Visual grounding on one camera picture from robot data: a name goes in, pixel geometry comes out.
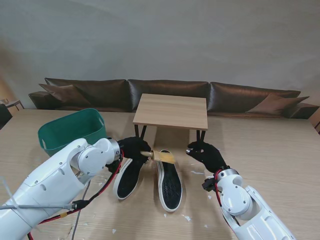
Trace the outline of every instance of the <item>black glove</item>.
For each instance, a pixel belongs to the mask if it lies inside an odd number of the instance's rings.
[[[124,157],[126,157],[127,159],[136,160],[141,159],[142,157],[148,159],[147,157],[142,156],[140,152],[151,151],[151,147],[148,145],[148,143],[137,136],[132,136],[120,140],[118,141],[118,144],[123,150]]]
[[[211,173],[216,173],[220,168],[227,168],[219,150],[211,144],[203,141],[194,141],[188,145],[188,148],[192,149],[188,155],[203,163]]]

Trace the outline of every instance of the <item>leather sofa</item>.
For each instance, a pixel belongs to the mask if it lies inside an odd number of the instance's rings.
[[[308,119],[319,108],[319,106],[299,103],[287,109],[281,116],[246,113],[269,94],[283,98],[296,98],[301,92],[219,82],[137,79],[88,81],[56,78],[45,78],[45,81],[53,86],[75,86],[92,104],[92,108],[102,112],[135,112],[143,93],[206,98],[207,113],[213,116]],[[79,105],[62,105],[46,91],[30,93],[29,97],[37,109],[82,110],[87,108]]]

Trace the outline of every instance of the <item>wooden table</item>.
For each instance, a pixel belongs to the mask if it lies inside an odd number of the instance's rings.
[[[137,137],[138,125],[143,125],[140,135],[142,139],[147,126],[156,126],[196,130],[196,139],[203,141],[208,130],[207,102],[205,98],[199,97],[143,93],[133,124]]]
[[[0,130],[0,176],[5,177],[12,192],[48,159],[38,143],[38,129],[70,113],[23,109]],[[101,115],[109,136],[119,140],[135,134],[134,113]],[[206,142],[220,149],[226,163],[238,170],[245,184],[259,191],[295,237],[319,240],[320,136],[309,121],[209,116],[208,126]],[[142,167],[138,186],[127,199],[118,201],[111,183],[83,209],[74,239],[236,240],[221,215],[214,192],[202,189],[205,176],[192,172],[204,172],[201,163],[185,154],[187,144],[195,138],[195,130],[182,128],[150,126],[145,133],[144,139],[152,148],[167,148],[177,160],[183,196],[176,212],[168,213],[162,208],[157,169],[151,162]],[[104,169],[93,178],[86,198],[95,194],[109,176]],[[8,198],[5,188],[0,187],[1,202]],[[191,217],[191,221],[182,215]],[[76,214],[72,214],[42,224],[38,226],[41,232],[35,229],[32,235],[35,240],[70,240],[75,220]]]

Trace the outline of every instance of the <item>black sneaker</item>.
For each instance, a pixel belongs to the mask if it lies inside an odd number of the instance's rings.
[[[139,179],[140,169],[147,160],[147,157],[139,160],[132,160],[129,158],[125,162],[116,176],[113,185],[113,193],[118,199],[126,199],[135,190]]]
[[[157,161],[158,189],[162,207],[167,212],[178,209],[182,199],[182,185],[174,164]]]

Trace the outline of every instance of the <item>green plastic bin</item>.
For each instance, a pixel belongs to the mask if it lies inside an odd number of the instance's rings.
[[[50,121],[38,131],[40,146],[50,157],[76,139],[83,138],[89,144],[95,144],[106,137],[104,119],[93,108]]]

